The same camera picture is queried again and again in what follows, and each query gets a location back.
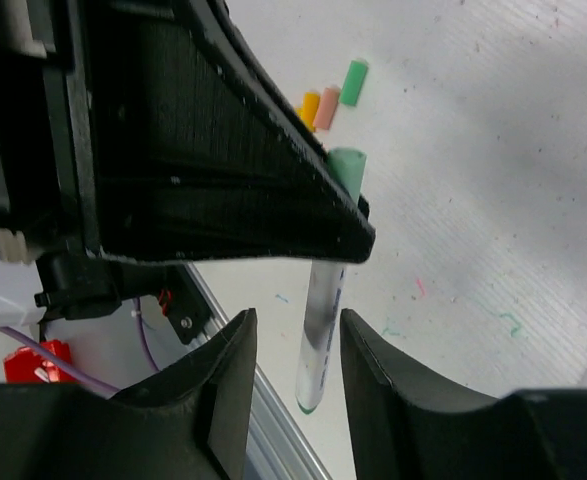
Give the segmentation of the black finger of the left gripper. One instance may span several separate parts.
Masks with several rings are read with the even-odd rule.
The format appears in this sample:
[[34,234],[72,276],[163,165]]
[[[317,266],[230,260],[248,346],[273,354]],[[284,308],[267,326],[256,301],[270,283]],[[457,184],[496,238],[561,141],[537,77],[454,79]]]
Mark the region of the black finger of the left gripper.
[[370,257],[374,227],[268,119],[273,104],[209,1],[98,2],[97,257]]
[[248,69],[252,78],[260,85],[273,104],[270,107],[268,119],[273,122],[278,121],[286,133],[285,137],[292,141],[292,146],[300,159],[311,162],[318,171],[322,171],[326,177],[330,177],[332,182],[339,186],[339,190],[350,198],[353,207],[360,211],[365,218],[368,218],[368,203],[360,195],[367,160],[366,154],[350,147],[338,147],[326,151],[262,68],[244,37],[232,22],[226,2],[209,1],[208,4],[215,14],[220,28],[224,31],[225,38],[240,58],[240,63]]

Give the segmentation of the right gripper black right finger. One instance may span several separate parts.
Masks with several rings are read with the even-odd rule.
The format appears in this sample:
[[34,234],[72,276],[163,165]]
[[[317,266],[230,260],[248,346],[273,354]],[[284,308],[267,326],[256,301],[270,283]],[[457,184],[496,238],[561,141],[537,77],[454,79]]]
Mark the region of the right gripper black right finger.
[[587,389],[474,391],[395,348],[358,313],[340,352],[360,479],[587,479]]

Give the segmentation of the yellow pen cap front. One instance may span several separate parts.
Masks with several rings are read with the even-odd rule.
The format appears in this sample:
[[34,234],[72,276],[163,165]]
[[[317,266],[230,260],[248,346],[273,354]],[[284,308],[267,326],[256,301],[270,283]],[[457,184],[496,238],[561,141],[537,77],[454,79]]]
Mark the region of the yellow pen cap front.
[[321,96],[315,91],[306,92],[303,96],[302,105],[298,109],[299,118],[304,125],[309,128],[314,128],[314,120],[319,108]]

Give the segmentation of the peach pen cap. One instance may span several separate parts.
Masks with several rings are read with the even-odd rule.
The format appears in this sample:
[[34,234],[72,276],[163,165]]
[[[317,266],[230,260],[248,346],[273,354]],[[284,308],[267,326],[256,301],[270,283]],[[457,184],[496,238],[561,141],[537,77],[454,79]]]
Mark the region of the peach pen cap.
[[325,88],[320,96],[313,127],[321,130],[329,130],[339,104],[340,89],[335,87]]

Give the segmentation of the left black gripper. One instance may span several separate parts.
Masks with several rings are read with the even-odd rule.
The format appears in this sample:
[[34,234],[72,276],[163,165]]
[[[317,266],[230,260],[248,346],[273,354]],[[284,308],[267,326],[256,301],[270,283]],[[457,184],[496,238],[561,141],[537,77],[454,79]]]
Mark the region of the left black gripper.
[[0,259],[97,257],[89,18],[98,1],[0,1]]

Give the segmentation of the light green pen cap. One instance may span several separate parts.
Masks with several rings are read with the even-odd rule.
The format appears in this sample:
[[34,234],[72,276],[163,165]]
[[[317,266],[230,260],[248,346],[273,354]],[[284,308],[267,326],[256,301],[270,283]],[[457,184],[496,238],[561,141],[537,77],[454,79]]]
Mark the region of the light green pen cap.
[[352,60],[339,96],[339,102],[347,106],[356,106],[364,81],[368,73],[368,64],[363,60]]

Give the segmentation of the mint cap marker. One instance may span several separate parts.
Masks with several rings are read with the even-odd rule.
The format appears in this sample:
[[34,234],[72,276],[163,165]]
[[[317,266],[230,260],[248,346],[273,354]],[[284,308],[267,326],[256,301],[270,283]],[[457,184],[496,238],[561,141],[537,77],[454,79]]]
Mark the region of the mint cap marker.
[[[331,176],[353,201],[359,199],[366,160],[366,154],[354,148],[329,151]],[[312,262],[295,391],[297,404],[305,414],[314,412],[324,394],[345,275],[344,264]]]

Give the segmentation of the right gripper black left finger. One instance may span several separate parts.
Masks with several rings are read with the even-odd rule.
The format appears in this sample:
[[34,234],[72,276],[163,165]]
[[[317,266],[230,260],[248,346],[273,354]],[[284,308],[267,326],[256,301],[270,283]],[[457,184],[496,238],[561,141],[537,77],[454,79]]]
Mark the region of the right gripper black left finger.
[[0,384],[0,479],[241,479],[257,314],[110,399]]

